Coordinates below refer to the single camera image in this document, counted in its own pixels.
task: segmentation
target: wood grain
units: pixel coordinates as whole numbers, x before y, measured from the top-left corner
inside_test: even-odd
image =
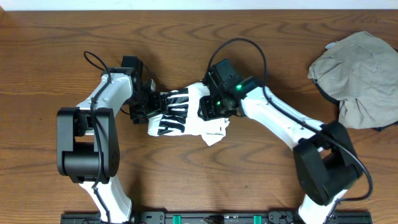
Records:
[[[58,223],[64,212],[96,210],[56,168],[57,111],[75,106],[99,83],[84,50],[109,66],[138,55],[159,89],[169,91],[201,79],[222,42],[247,37],[267,55],[272,91],[329,122],[336,108],[307,80],[308,67],[326,44],[361,30],[398,48],[397,11],[8,12],[0,26],[0,223]],[[252,47],[231,45],[216,60],[226,56],[243,75],[261,77]],[[259,211],[302,202],[291,151],[255,121],[231,118],[227,136],[211,147],[198,136],[151,137],[146,125],[133,125],[123,114],[116,122],[118,174],[136,205]],[[375,189],[369,200],[339,209],[369,210],[375,223],[396,223],[398,127],[349,133]],[[348,196],[366,189],[362,178]]]

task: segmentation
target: white cloth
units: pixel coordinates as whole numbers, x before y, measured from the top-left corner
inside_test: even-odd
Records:
[[[207,86],[194,83],[182,90],[165,93],[169,114],[149,119],[148,134],[151,136],[201,135],[207,145],[220,141],[226,135],[228,118],[204,121],[200,118],[200,98],[210,94]]]

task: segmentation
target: gray cloth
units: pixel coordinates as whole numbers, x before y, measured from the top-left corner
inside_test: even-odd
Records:
[[[398,121],[398,53],[367,32],[332,45],[312,63],[308,78],[340,101],[347,128],[378,128]]]

